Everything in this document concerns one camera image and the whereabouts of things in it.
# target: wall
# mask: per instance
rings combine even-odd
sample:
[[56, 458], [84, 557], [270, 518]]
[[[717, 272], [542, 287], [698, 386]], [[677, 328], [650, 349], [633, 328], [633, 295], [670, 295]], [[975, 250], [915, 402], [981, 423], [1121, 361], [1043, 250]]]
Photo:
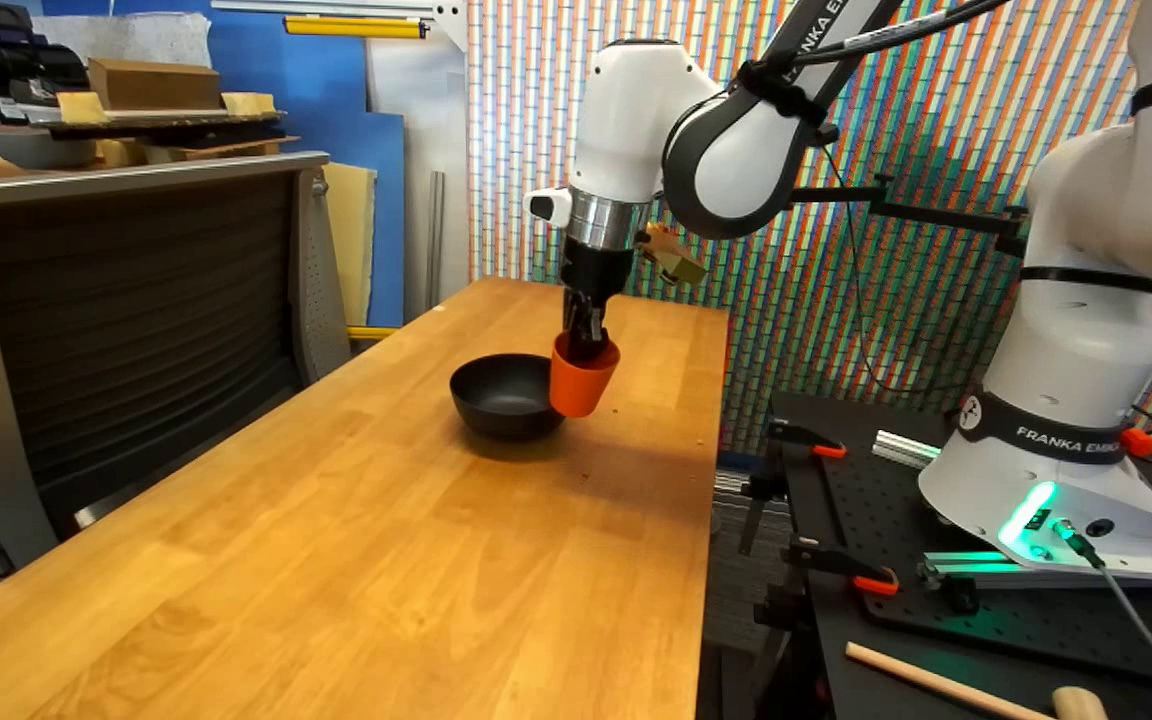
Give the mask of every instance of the wall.
[[[211, 22], [211, 44], [214, 44], [214, 28], [222, 28], [227, 42], [242, 42], [242, 44], [260, 33], [270, 33], [267, 44], [255, 44], [255, 48], [267, 48], [262, 57], [250, 54], [247, 59], [231, 59], [231, 57], [222, 59], [231, 59], [250, 89], [262, 89], [262, 84], [287, 89], [284, 100], [293, 95], [296, 105], [287, 121], [293, 134], [304, 121], [312, 121], [312, 129], [327, 129], [327, 121], [318, 121], [327, 112], [376, 112], [376, 115], [404, 121], [404, 134], [407, 134], [407, 147], [404, 147], [407, 151], [404, 157], [404, 187], [407, 187], [404, 203], [407, 209], [404, 209], [404, 234], [399, 234], [404, 251], [390, 251], [382, 245], [382, 258], [404, 258], [404, 269], [387, 269], [387, 265], [376, 269], [380, 276], [399, 272], [404, 287], [399, 287], [399, 300], [382, 295], [382, 310], [372, 295], [372, 322], [399, 326], [404, 318], [420, 318], [434, 300], [432, 287], [449, 295], [468, 286], [465, 54], [455, 44], [440, 36], [420, 42], [420, 44], [397, 44], [397, 42], [362, 44], [362, 42], [312, 42], [312, 36], [287, 42], [279, 36], [270, 16], [211, 12], [209, 0], [43, 0], [43, 7], [52, 12], [47, 22], [52, 33], [81, 28], [56, 16], [104, 16], [104, 12], [140, 16], [140, 22], [157, 12], [161, 23], [171, 23], [171, 22], [209, 23]], [[176, 44], [176, 42], [180, 36], [169, 33], [161, 44], [148, 44], [148, 48], [124, 44], [124, 57], [163, 59], [161, 57], [163, 44]], [[434, 286], [426, 279], [432, 174], [449, 178], [445, 258], [440, 258]]]
[[[369, 44], [372, 109], [407, 121], [407, 313], [468, 286], [468, 151], [465, 151], [465, 54], [449, 42]], [[426, 276], [432, 174], [445, 174], [445, 251]]]
[[[578, 73], [620, 36], [670, 36], [733, 78], [786, 0], [479, 0], [468, 16], [470, 276], [557, 276], [557, 241], [524, 193], [563, 182]], [[903, 16], [945, 7], [910, 0]], [[895, 201], [999, 211], [1033, 166], [1128, 109], [1128, 0], [1012, 0], [1009, 7], [866, 59], [833, 121], [852, 183], [895, 178]], [[813, 157], [800, 183], [837, 183]], [[633, 294], [733, 310], [724, 447], [759, 447], [770, 392], [951, 407], [986, 365], [1014, 262], [986, 237], [792, 209], [740, 245], [698, 245], [706, 279], [670, 287], [636, 269]]]

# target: white wall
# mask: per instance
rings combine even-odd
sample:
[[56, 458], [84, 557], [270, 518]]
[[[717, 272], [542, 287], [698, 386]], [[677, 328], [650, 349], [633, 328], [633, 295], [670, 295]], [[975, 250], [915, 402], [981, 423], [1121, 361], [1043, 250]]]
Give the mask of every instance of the white wall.
[[372, 112], [407, 126], [407, 318], [426, 310], [432, 174], [449, 178], [440, 295], [468, 286], [465, 54], [449, 42], [369, 42]]

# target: black table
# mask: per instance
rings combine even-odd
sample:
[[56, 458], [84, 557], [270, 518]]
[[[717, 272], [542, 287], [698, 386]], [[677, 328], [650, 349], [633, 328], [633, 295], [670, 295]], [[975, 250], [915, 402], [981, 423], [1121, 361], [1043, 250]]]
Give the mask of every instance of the black table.
[[[842, 466], [785, 460], [797, 531], [829, 541], [829, 543], [842, 543], [839, 518], [833, 509], [837, 486], [842, 486], [849, 474], [861, 474], [861, 476], [892, 474], [888, 460], [874, 460], [866, 454], [874, 427], [888, 427], [923, 444], [940, 444], [949, 435], [945, 420], [937, 417], [900, 417], [885, 407], [792, 402], [792, 398], [770, 402], [770, 420], [815, 427], [852, 447]], [[866, 523], [888, 523], [888, 522], [892, 523], [906, 522], [906, 509], [866, 509]], [[849, 594], [849, 582], [839, 577], [804, 572], [800, 586], [804, 586], [804, 609], [792, 619], [797, 637], [792, 637], [792, 647], [781, 656], [781, 669], [777, 669], [770, 692], [759, 706], [759, 715], [785, 715], [786, 707], [797, 715], [813, 715], [804, 713], [804, 700], [815, 706], [815, 698], [829, 698], [825, 706], [815, 706], [815, 713], [829, 707], [839, 720], [981, 715], [962, 706], [951, 706], [945, 698], [919, 692], [903, 679], [892, 679], [892, 678], [879, 678], [873, 669], [842, 660], [849, 641], [910, 660], [919, 669], [945, 672], [951, 679], [975, 686], [983, 692], [1009, 698], [1027, 707], [1052, 713], [1052, 690], [1079, 686], [1104, 700], [1109, 715], [1128, 715], [1128, 720], [1152, 715], [1152, 679], [885, 625], [861, 609], [861, 599]], [[1137, 629], [1128, 625], [1128, 617], [1115, 617], [1111, 631], [1128, 637]]]

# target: black bowl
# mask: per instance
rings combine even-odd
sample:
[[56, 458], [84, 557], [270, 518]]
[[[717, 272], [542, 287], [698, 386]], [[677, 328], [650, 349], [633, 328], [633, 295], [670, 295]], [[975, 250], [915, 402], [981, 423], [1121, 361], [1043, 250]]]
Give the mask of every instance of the black bowl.
[[479, 358], [453, 371], [453, 402], [468, 434], [509, 444], [552, 435], [549, 358]]

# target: wooden table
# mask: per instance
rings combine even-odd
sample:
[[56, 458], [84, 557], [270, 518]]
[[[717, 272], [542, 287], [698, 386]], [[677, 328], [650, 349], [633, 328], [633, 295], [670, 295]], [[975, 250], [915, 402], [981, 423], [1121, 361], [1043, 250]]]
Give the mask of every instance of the wooden table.
[[549, 351], [485, 279], [0, 586], [0, 715], [697, 715], [729, 318], [610, 300], [622, 365], [537, 447], [449, 371]]

